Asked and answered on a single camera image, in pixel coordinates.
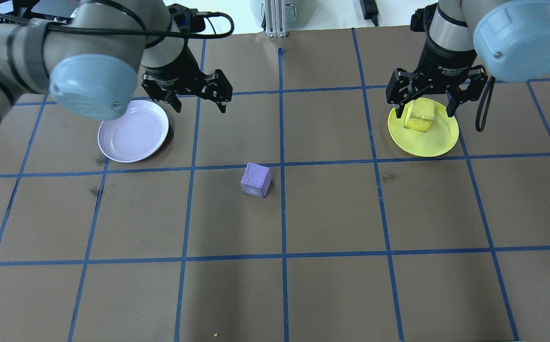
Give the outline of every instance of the white plate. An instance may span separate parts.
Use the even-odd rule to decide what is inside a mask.
[[[118,119],[102,121],[97,145],[115,162],[138,162],[163,144],[169,129],[165,111],[151,101],[131,101]]]

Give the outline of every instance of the yellow plate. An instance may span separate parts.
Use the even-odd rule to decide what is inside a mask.
[[[446,107],[436,102],[436,117],[427,132],[404,128],[408,106],[401,119],[395,117],[395,108],[389,113],[389,134],[399,148],[419,157],[435,157],[451,150],[459,140],[459,124],[455,117],[448,117]]]

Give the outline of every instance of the black cable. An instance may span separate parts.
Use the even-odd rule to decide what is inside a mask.
[[[17,22],[18,24],[22,24],[22,25],[28,25],[28,23],[30,22],[28,19],[15,17],[13,15],[8,15],[8,14],[0,14],[0,19]]]
[[[187,38],[187,39],[220,39],[229,37],[235,29],[233,19],[226,13],[221,12],[211,12],[206,18],[210,17],[224,17],[227,18],[231,24],[231,28],[225,33],[216,33],[213,35],[202,35],[197,33],[181,33],[173,31],[159,31],[159,30],[136,30],[136,29],[125,29],[125,28],[74,28],[72,26],[65,25],[61,22],[50,22],[47,26],[47,29],[52,32],[62,32],[75,35],[140,35],[140,36],[158,36],[158,37],[176,37],[176,38]],[[0,14],[0,19],[7,19],[19,24],[26,25],[28,24],[27,19],[13,17],[10,15]]]
[[[206,18],[209,22],[209,25],[212,26],[212,31],[214,31],[214,34],[216,34],[216,29],[214,28],[214,25],[212,24],[212,21],[208,18]]]
[[[480,104],[477,107],[477,114],[475,115],[475,130],[482,132],[486,127],[486,115],[488,115],[488,107],[490,106],[490,99],[493,96],[494,90],[494,81],[496,78],[490,76],[486,86],[484,87],[484,92],[482,93],[482,98],[480,99]],[[484,106],[484,101],[486,101],[486,107],[484,108],[484,114],[482,115],[482,107]]]

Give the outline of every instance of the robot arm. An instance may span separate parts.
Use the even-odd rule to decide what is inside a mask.
[[[197,95],[225,112],[230,83],[221,70],[201,72],[187,38],[226,37],[233,30],[230,17],[166,7],[162,0],[81,3],[71,26],[14,17],[9,19],[19,24],[0,24],[0,122],[26,93],[50,93],[73,113],[116,119],[136,89],[140,64],[146,70],[142,86],[151,99],[179,111],[177,95]],[[196,26],[202,17],[220,16],[231,22],[228,33],[192,33],[201,31]]]
[[[550,72],[550,0],[440,0],[418,9],[410,29],[427,39],[416,70],[395,69],[389,81],[386,97],[398,118],[423,95],[450,94],[449,116],[479,99],[487,75],[484,66],[472,66],[476,56],[505,82]]]

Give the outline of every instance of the dark stain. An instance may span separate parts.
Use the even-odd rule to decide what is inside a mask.
[[[97,197],[100,193],[100,187],[96,185],[93,188],[91,188],[89,192],[91,193],[91,195],[93,195],[93,197]]]
[[[383,173],[383,180],[385,181],[392,181],[395,179],[395,175],[394,173],[390,173],[390,172],[384,172]]]
[[[94,161],[96,166],[104,166],[104,163],[106,162],[106,157],[101,155],[95,158]]]

